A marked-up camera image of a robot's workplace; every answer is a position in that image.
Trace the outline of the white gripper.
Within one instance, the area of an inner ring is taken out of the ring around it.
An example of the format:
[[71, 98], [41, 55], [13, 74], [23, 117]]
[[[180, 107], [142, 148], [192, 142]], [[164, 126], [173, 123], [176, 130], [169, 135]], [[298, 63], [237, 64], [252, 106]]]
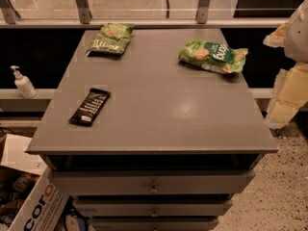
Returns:
[[274, 82], [266, 123], [270, 129], [287, 125], [308, 102], [308, 0], [296, 9], [289, 22], [267, 35], [263, 44], [277, 48], [296, 62], [290, 70], [280, 69]]

